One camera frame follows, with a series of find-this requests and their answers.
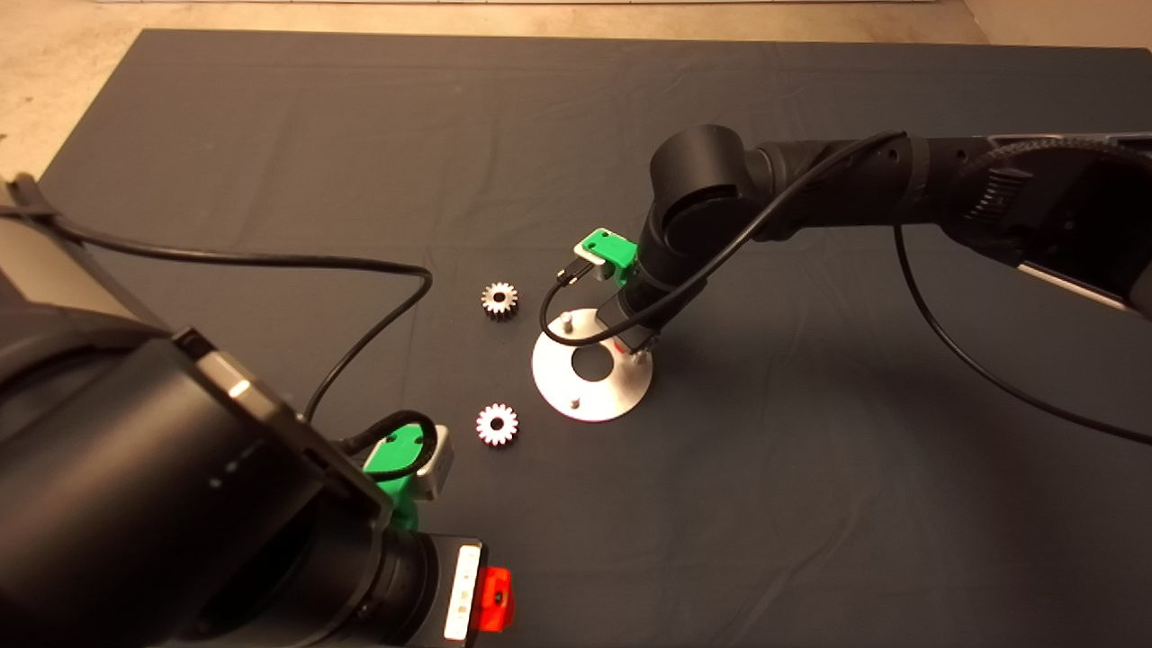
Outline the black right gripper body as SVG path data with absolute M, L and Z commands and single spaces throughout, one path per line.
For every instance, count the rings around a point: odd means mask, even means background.
M 602 327 L 609 329 L 626 324 L 627 321 L 635 321 L 631 327 L 627 327 L 616 337 L 629 345 L 631 353 L 651 351 L 659 341 L 659 319 L 653 317 L 641 319 L 639 312 L 654 306 L 662 296 L 664 291 L 651 284 L 626 284 L 599 307 L 599 323 Z

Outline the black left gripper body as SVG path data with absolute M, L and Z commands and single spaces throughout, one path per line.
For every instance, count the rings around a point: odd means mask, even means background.
M 423 643 L 473 643 L 482 619 L 482 571 L 488 548 L 476 537 L 429 534 L 427 612 L 420 619 Z

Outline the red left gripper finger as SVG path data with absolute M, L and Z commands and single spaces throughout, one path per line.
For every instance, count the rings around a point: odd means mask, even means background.
M 478 631 L 506 631 L 515 616 L 511 571 L 486 566 L 479 573 Z

